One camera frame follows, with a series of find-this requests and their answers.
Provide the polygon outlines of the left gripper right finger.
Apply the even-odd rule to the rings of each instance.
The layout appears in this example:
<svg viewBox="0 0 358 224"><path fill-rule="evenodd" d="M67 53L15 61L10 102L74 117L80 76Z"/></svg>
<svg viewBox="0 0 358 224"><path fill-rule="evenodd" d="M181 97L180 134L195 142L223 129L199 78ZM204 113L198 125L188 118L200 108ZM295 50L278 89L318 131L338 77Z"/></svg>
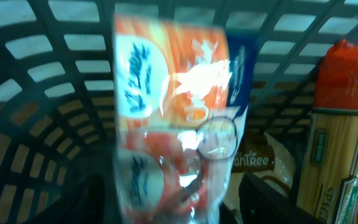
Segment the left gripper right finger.
<svg viewBox="0 0 358 224"><path fill-rule="evenodd" d="M244 224L319 224L320 221L290 203L252 173L239 184L239 205Z"/></svg>

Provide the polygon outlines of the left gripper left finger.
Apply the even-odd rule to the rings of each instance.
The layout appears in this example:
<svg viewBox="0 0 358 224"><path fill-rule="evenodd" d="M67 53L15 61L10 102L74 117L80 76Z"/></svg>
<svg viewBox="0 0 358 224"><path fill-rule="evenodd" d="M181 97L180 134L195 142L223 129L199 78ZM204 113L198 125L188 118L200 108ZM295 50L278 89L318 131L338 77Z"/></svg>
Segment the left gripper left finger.
<svg viewBox="0 0 358 224"><path fill-rule="evenodd" d="M92 175L26 224L102 224L104 180Z"/></svg>

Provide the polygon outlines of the beige Pantree snack bag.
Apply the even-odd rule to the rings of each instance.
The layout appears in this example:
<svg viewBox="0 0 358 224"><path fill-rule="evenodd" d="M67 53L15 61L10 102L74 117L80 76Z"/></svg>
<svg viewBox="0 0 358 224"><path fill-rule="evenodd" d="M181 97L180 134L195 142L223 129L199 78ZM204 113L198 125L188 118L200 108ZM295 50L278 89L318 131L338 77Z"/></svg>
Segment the beige Pantree snack bag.
<svg viewBox="0 0 358 224"><path fill-rule="evenodd" d="M269 133L245 133L235 156L224 204L239 210L239 185L245 172L251 172L284 197L293 184L296 164L289 150Z"/></svg>

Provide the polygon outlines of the red spaghetti pasta package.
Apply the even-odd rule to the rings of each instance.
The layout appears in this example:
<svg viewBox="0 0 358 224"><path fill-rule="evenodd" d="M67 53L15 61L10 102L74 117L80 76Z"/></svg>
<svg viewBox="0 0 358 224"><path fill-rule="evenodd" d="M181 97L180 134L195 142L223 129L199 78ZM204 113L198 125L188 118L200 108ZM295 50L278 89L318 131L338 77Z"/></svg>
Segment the red spaghetti pasta package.
<svg viewBox="0 0 358 224"><path fill-rule="evenodd" d="M319 66L296 204L323 223L358 223L358 45Z"/></svg>

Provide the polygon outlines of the Kleenex tissue multipack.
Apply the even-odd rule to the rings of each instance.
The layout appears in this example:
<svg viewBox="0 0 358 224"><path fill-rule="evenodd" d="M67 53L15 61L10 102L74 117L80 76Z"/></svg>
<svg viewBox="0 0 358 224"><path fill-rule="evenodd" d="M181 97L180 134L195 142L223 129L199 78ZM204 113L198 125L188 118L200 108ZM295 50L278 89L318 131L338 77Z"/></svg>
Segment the Kleenex tissue multipack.
<svg viewBox="0 0 358 224"><path fill-rule="evenodd" d="M245 132L254 34L115 15L114 180L124 223L217 223Z"/></svg>

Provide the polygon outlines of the grey plastic mesh basket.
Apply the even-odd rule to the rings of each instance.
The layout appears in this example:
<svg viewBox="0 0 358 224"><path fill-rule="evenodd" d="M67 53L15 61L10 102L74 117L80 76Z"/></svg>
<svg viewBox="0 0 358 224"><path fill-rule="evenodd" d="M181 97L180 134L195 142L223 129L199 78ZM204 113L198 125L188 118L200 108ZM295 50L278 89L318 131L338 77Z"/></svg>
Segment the grey plastic mesh basket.
<svg viewBox="0 0 358 224"><path fill-rule="evenodd" d="M0 1L0 223L26 223L92 175L102 223L124 223L114 180L113 19L129 15L258 38L245 133L295 159L296 205L315 83L327 51L358 45L358 1Z"/></svg>

